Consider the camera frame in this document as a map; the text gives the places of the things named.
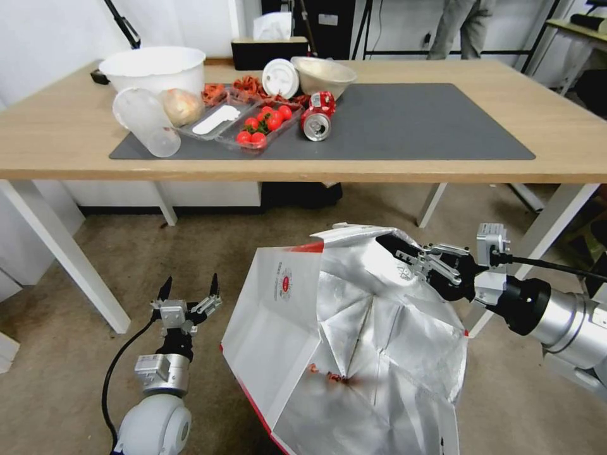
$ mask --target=beige bowl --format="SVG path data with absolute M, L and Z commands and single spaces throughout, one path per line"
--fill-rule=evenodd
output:
M 291 63 L 299 73 L 299 82 L 307 95 L 327 90 L 335 99 L 356 80 L 356 72 L 333 60 L 293 57 Z

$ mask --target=foil-lined paper bag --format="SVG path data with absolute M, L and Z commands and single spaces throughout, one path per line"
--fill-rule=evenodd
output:
M 467 338 L 452 307 L 377 241 L 338 224 L 260 248 L 223 354 L 273 440 L 296 455 L 457 455 Z

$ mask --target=red tomato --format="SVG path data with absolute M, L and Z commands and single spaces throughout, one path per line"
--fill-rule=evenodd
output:
M 293 117 L 293 111 L 288 106 L 281 106 L 278 108 L 278 112 L 283 115 L 283 120 L 289 120 Z
M 283 124 L 282 120 L 280 120 L 279 117 L 272 115 L 268 120 L 267 120 L 267 128 L 270 131 L 276 131 L 278 128 L 280 128 L 280 126 Z
M 257 121 L 263 122 L 266 119 L 266 116 L 272 115 L 270 112 L 260 112 L 257 114 Z
M 254 130 L 256 130 L 257 128 L 259 128 L 259 122 L 255 117 L 249 117 L 245 120 L 245 126 L 250 126 Z
M 241 131 L 236 135 L 236 142 L 238 143 L 247 143 L 251 142 L 251 133 L 248 131 Z
M 266 135 L 260 133 L 259 131 L 257 133 L 253 133 L 253 135 L 251 136 L 251 143 L 255 144 L 260 149 L 262 149 L 266 146 L 267 143 Z
M 272 117 L 275 117 L 275 118 L 279 119 L 279 120 L 280 120 L 280 123 L 282 123 L 282 122 L 283 122 L 283 120 L 285 119 L 285 118 L 283 117 L 283 115 L 282 115 L 282 114 L 281 114 L 279 111 L 274 111 L 274 112 L 272 112 Z

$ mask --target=plastic cup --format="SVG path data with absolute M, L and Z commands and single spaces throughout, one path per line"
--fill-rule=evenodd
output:
M 118 123 L 130 130 L 158 158 L 175 155 L 181 138 L 156 96 L 144 88 L 126 88 L 112 106 Z

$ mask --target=tissue box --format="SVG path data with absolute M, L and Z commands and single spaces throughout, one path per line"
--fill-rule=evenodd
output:
M 307 53 L 308 40 L 305 37 L 271 41 L 254 41 L 252 38 L 232 40 L 234 68 L 238 71 L 263 70 L 270 60 L 290 60 L 291 57 L 305 56 Z

